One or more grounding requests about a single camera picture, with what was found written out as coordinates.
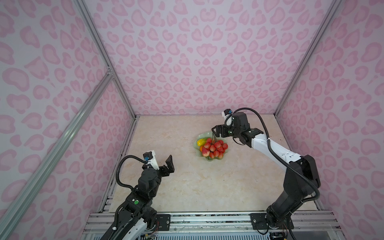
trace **fruit plate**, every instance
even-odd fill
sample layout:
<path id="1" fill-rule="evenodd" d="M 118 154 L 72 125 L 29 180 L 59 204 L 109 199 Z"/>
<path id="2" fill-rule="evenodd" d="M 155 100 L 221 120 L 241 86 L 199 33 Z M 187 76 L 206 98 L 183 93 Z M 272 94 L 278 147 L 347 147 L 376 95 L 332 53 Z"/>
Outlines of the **fruit plate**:
<path id="1" fill-rule="evenodd" d="M 208 131 L 208 132 L 204 132 L 200 135 L 197 136 L 197 138 L 195 139 L 195 141 L 193 142 L 193 147 L 194 149 L 196 150 L 196 156 L 198 157 L 203 157 L 205 158 L 207 161 L 211 162 L 213 161 L 214 159 L 218 159 L 217 157 L 215 158 L 210 158 L 210 157 L 204 157 L 203 154 L 201 153 L 200 151 L 200 147 L 197 145 L 197 141 L 201 138 L 212 138 L 212 131 Z M 227 143 L 226 139 L 225 138 L 222 138 L 222 137 L 217 137 L 216 138 L 217 140 L 222 140 L 224 143 Z M 223 158 L 225 156 L 225 154 L 228 152 L 229 148 L 225 150 L 225 153 L 223 154 Z"/>

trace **diagonal metal bar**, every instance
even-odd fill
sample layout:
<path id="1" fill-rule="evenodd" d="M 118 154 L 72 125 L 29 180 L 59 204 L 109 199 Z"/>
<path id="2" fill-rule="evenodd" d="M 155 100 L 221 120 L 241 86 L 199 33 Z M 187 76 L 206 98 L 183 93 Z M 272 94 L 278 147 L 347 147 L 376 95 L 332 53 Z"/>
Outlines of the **diagonal metal bar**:
<path id="1" fill-rule="evenodd" d="M 0 222 L 0 240 L 6 240 L 12 234 L 19 221 L 27 211 L 45 181 L 55 169 L 57 163 L 64 155 L 68 146 L 83 126 L 83 123 L 93 110 L 96 103 L 104 93 L 112 80 L 112 74 L 107 73 L 96 89 L 85 101 L 79 112 L 73 118 L 62 136 L 53 146 L 52 150 L 45 157 L 36 172 L 31 176 L 27 184 L 21 190 L 17 198 L 12 202 Z"/>
<path id="2" fill-rule="evenodd" d="M 80 13 L 88 31 L 89 31 L 89 33 L 91 34 L 91 37 L 92 37 L 93 41 L 95 42 L 96 47 L 99 50 L 100 55 L 101 55 L 105 65 L 106 65 L 106 67 L 112 72 L 112 74 L 116 75 L 115 68 L 113 67 L 111 59 L 109 58 L 108 53 L 107 53 L 107 51 L 103 45 L 103 42 L 101 41 L 101 37 L 100 37 L 100 35 L 99 35 L 99 33 L 98 33 L 94 23 L 93 23 L 93 20 L 92 20 L 92 17 L 91 17 L 89 10 L 88 10 L 87 5 L 85 4 L 84 0 L 73 0 L 73 2 L 75 3 L 76 7 L 78 8 L 79 13 Z M 135 119 L 136 115 L 132 109 L 132 106 L 129 102 L 128 96 L 127 96 L 126 92 L 124 91 L 124 88 L 122 87 L 122 84 L 121 84 L 119 78 L 116 76 L 113 79 L 113 81 L 115 82 L 115 85 L 119 91 L 119 94 L 120 94 L 121 98 L 123 99 L 123 102 L 124 102 L 126 108 L 128 109 L 129 114 L 131 115 L 131 118 Z"/>
<path id="3" fill-rule="evenodd" d="M 293 88 L 295 87 L 296 83 L 299 81 L 301 74 L 303 73 L 305 67 L 308 65 L 308 62 L 313 56 L 317 46 L 320 44 L 323 36 L 325 35 L 326 31 L 331 25 L 333 19 L 335 18 L 338 12 L 338 9 L 340 9 L 340 6 L 343 2 L 344 0 L 333 0 L 333 2 L 331 3 L 331 6 L 329 7 L 327 13 L 325 14 L 323 21 L 321 22 L 315 36 L 312 39 L 310 46 L 308 47 L 307 52 L 303 57 L 303 60 L 300 62 L 299 67 L 297 68 L 295 74 L 293 75 L 291 82 L 289 83 L 287 89 L 283 94 L 283 97 L 281 98 L 279 105 L 276 108 L 275 116 L 278 116 L 281 113 L 285 103 L 287 102 L 289 96 L 293 91 Z"/>

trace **pink leopard print wallpaper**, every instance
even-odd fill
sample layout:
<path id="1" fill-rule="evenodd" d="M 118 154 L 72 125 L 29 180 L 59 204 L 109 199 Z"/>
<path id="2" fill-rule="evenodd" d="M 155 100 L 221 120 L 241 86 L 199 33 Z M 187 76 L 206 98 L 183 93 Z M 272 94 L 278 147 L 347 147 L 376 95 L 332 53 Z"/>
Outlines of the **pink leopard print wallpaper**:
<path id="1" fill-rule="evenodd" d="M 106 73 L 71 0 L 0 3 L 0 218 Z"/>
<path id="2" fill-rule="evenodd" d="M 136 114 L 273 113 L 331 0 L 86 0 Z"/>
<path id="3" fill-rule="evenodd" d="M 110 83 L 10 240 L 78 239 L 100 205 L 130 122 Z"/>
<path id="4" fill-rule="evenodd" d="M 278 121 L 348 240 L 384 235 L 384 4 L 347 0 Z"/>

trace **green plate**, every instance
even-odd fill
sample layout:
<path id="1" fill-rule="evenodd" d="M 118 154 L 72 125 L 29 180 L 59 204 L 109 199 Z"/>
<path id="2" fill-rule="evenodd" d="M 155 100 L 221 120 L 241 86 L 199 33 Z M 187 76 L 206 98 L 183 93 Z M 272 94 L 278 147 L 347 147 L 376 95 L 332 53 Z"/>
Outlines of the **green plate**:
<path id="1" fill-rule="evenodd" d="M 208 132 L 204 132 L 200 135 L 197 136 L 196 140 L 193 142 L 193 147 L 195 148 L 196 150 L 196 156 L 198 157 L 203 157 L 205 158 L 207 161 L 211 162 L 213 161 L 214 159 L 219 159 L 218 157 L 215 157 L 215 158 L 210 158 L 210 157 L 204 157 L 203 154 L 201 153 L 200 151 L 200 147 L 197 145 L 197 141 L 201 138 L 212 138 L 212 131 L 208 131 Z M 217 140 L 222 140 L 224 143 L 227 143 L 226 139 L 225 138 L 222 138 L 222 137 L 217 137 L 216 138 Z M 228 149 L 225 150 L 225 153 L 223 154 L 223 158 L 225 156 L 225 154 L 228 152 Z"/>

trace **black mounting plate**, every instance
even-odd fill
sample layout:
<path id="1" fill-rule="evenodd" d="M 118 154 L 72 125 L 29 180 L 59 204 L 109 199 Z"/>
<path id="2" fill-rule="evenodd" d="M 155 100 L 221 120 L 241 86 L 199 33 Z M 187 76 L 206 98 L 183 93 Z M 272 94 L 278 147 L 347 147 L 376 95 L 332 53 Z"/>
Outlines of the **black mounting plate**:
<path id="1" fill-rule="evenodd" d="M 159 222 L 159 231 L 169 231 L 170 214 L 157 214 L 156 222 Z"/>
<path id="2" fill-rule="evenodd" d="M 253 230 L 267 230 L 268 225 L 266 224 L 265 221 L 265 213 L 260 213 L 260 214 L 249 214 L 251 217 L 251 223 L 252 223 L 252 228 Z M 290 226 L 291 229 L 294 229 L 295 227 L 293 226 L 292 220 L 290 221 Z"/>

